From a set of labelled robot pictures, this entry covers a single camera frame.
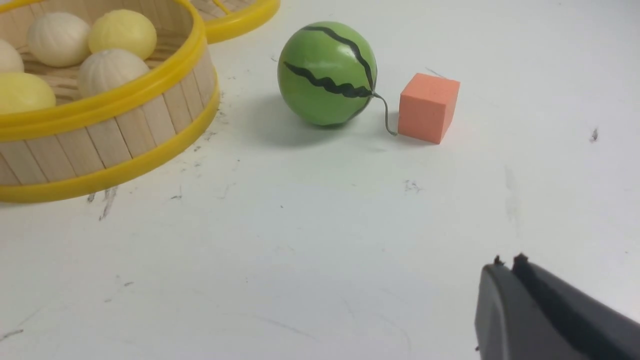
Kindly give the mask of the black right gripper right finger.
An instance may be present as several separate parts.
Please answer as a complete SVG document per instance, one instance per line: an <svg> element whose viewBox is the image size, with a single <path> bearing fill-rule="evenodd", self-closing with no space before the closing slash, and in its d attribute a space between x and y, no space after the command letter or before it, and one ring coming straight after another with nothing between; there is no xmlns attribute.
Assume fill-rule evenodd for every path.
<svg viewBox="0 0 640 360"><path fill-rule="evenodd" d="M569 346L588 360L637 360L639 323L530 262L513 260L513 275Z"/></svg>

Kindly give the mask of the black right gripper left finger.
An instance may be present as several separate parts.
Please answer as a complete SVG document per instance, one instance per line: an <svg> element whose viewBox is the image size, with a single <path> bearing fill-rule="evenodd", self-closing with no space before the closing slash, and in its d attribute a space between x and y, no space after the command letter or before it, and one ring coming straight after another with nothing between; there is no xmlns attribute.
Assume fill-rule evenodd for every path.
<svg viewBox="0 0 640 360"><path fill-rule="evenodd" d="M474 326L482 360L581 358L499 256L482 267Z"/></svg>

